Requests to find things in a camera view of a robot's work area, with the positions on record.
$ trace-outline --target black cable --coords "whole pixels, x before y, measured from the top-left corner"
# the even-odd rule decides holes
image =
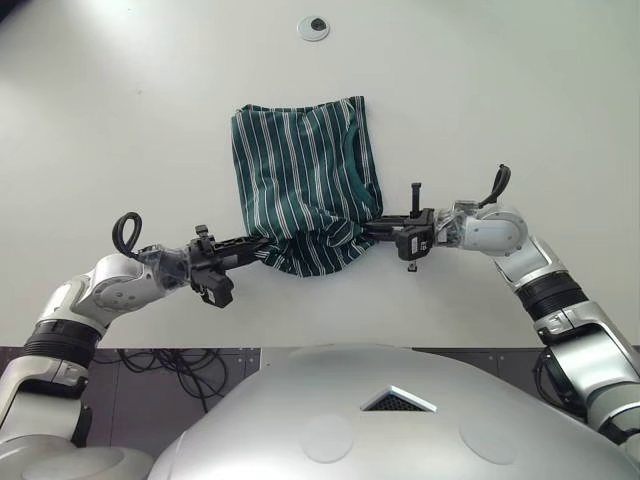
[[[504,164],[500,164],[498,168],[498,173],[496,173],[496,178],[493,181],[493,188],[491,189],[491,193],[487,198],[481,201],[478,204],[479,208],[484,207],[485,205],[489,205],[491,203],[496,203],[498,201],[498,197],[502,195],[502,193],[509,185],[509,180],[511,179],[511,169]]]
[[[131,232],[129,239],[125,241],[124,227],[129,220],[133,221],[133,231]],[[116,250],[118,250],[121,254],[129,258],[137,259],[138,254],[133,252],[133,248],[140,238],[141,232],[142,217],[136,212],[128,212],[121,216],[118,220],[116,220],[116,223],[113,225],[113,230],[111,231],[111,240],[113,240],[113,245],[116,247]]]
[[[133,373],[144,373],[164,369],[175,373],[183,391],[200,401],[202,410],[208,412],[207,400],[213,397],[224,397],[222,390],[227,385],[229,369],[219,349],[147,349],[135,353],[127,353],[118,349],[118,360],[95,360],[98,364],[122,363]],[[207,381],[201,372],[218,362],[222,368],[220,385],[216,388]]]

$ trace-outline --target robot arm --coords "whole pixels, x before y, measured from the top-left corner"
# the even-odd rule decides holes
[[[557,407],[586,417],[591,428],[626,444],[640,462],[640,355],[553,250],[529,234],[518,211],[497,203],[508,179],[509,169],[501,166],[487,199],[440,210],[421,210],[420,184],[413,184],[411,213],[383,217],[367,230],[373,238],[394,241],[400,258],[412,262],[409,271],[436,246],[489,256],[546,345],[536,383],[545,368],[563,402]]]
[[[124,241],[129,220],[134,231]],[[0,378],[0,444],[40,434],[82,445],[90,410],[79,399],[111,322],[186,285],[206,303],[226,306],[233,289],[226,271],[256,260],[255,251],[265,243],[248,237],[216,242],[206,226],[198,226],[198,236],[183,248],[152,245],[133,252],[141,226],[135,213],[119,219],[113,237],[121,253],[102,258],[49,299],[21,356]]]

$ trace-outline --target tangled cables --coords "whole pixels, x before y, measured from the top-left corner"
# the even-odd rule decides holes
[[[117,360],[98,360],[95,363],[115,364],[122,363],[133,373],[144,373],[153,370],[164,369],[176,374],[180,386],[190,397],[196,398],[202,405],[202,410],[207,413],[207,400],[212,397],[224,397],[221,393],[227,385],[229,370],[227,364],[219,353],[219,349],[146,349],[133,353],[117,350]],[[210,380],[202,375],[202,370],[218,362],[222,367],[222,379],[219,385],[214,387]]]

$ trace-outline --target dark floor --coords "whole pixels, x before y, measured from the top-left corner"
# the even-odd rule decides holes
[[[416,350],[469,363],[538,396],[531,370],[540,349]],[[19,351],[0,347],[0,371]],[[259,369],[259,349],[221,349],[220,354],[228,368],[225,392]],[[97,358],[105,361],[116,356],[113,350],[100,350]],[[203,372],[214,384],[222,373],[219,363]],[[89,373],[83,400],[94,412],[90,445],[126,446],[157,456],[204,414],[199,400],[184,393],[173,373],[155,370],[136,374],[121,363],[93,363]],[[208,406],[213,407],[217,401],[219,398],[209,400]]]

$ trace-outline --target green striped cloth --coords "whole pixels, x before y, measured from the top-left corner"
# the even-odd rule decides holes
[[[306,108],[247,105],[232,119],[245,227],[271,242],[258,257],[302,277],[342,270],[373,242],[382,214],[364,98]]]

